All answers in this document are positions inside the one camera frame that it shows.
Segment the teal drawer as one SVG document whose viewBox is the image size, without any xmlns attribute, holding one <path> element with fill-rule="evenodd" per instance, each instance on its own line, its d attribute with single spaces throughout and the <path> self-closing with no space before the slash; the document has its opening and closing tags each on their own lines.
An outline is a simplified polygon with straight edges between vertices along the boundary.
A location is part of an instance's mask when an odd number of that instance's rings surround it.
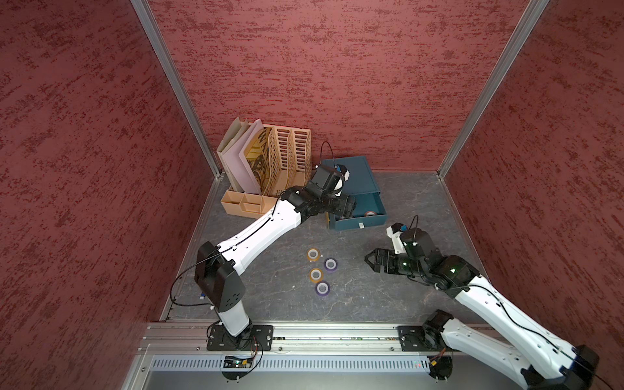
<svg viewBox="0 0 624 390">
<path fill-rule="evenodd" d="M 328 215 L 328 228 L 335 231 L 364 229 L 385 225 L 388 219 L 379 192 L 354 195 L 356 207 L 351 218 Z"/>
</svg>

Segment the teal drawer cabinet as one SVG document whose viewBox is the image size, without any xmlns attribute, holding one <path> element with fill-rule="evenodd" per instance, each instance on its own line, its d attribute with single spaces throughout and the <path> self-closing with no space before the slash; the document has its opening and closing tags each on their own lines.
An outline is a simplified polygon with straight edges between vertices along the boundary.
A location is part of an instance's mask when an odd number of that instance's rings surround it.
<svg viewBox="0 0 624 390">
<path fill-rule="evenodd" d="M 344 185 L 344 193 L 347 195 L 362 195 L 369 193 L 379 193 L 380 188 L 375 181 L 373 172 L 365 156 L 355 156 L 338 158 L 336 161 L 325 159 L 323 165 L 334 166 L 336 164 L 346 166 L 349 172 L 349 179 Z"/>
</svg>

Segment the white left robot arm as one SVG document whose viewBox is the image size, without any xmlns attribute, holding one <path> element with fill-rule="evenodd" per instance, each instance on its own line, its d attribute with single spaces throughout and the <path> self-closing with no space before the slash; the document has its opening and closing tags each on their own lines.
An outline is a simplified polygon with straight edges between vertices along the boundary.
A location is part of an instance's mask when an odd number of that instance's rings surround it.
<svg viewBox="0 0 624 390">
<path fill-rule="evenodd" d="M 320 165 L 305 185 L 284 190 L 273 208 L 249 227 L 218 245 L 206 242 L 199 248 L 194 281 L 229 336 L 238 337 L 251 327 L 241 275 L 260 253 L 310 217 L 354 214 L 355 198 L 343 193 L 349 175 L 345 165 Z"/>
</svg>

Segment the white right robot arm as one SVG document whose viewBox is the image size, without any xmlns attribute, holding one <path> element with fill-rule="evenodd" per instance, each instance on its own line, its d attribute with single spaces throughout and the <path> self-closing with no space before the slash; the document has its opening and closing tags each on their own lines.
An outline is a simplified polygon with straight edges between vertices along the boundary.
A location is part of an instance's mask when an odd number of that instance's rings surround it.
<svg viewBox="0 0 624 390">
<path fill-rule="evenodd" d="M 522 389 L 589 389 L 599 356 L 588 346 L 574 346 L 542 327 L 497 292 L 478 269 L 457 255 L 443 255 L 422 229 L 396 223 L 387 229 L 391 250 L 375 249 L 365 258 L 372 271 L 405 276 L 475 312 L 501 336 L 499 341 L 437 310 L 415 331 L 401 328 L 403 350 L 435 351 L 430 375 L 447 379 L 450 354 L 463 352 L 502 373 Z"/>
</svg>

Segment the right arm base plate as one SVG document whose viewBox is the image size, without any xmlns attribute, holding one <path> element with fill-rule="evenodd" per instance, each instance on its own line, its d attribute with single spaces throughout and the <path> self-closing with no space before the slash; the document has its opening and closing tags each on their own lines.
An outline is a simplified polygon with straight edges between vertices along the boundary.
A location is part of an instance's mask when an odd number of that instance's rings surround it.
<svg viewBox="0 0 624 390">
<path fill-rule="evenodd" d="M 454 352 L 442 339 L 441 331 L 428 325 L 398 326 L 398 341 L 402 352 L 439 353 L 443 349 Z"/>
</svg>

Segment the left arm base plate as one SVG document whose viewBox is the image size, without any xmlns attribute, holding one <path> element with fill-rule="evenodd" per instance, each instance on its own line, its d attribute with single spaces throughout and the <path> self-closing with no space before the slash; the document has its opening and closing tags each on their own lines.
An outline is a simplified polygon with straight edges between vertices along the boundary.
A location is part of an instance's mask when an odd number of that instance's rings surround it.
<svg viewBox="0 0 624 390">
<path fill-rule="evenodd" d="M 221 323 L 211 325 L 206 331 L 207 351 L 266 352 L 271 350 L 274 327 L 250 325 L 239 336 L 232 336 Z"/>
</svg>

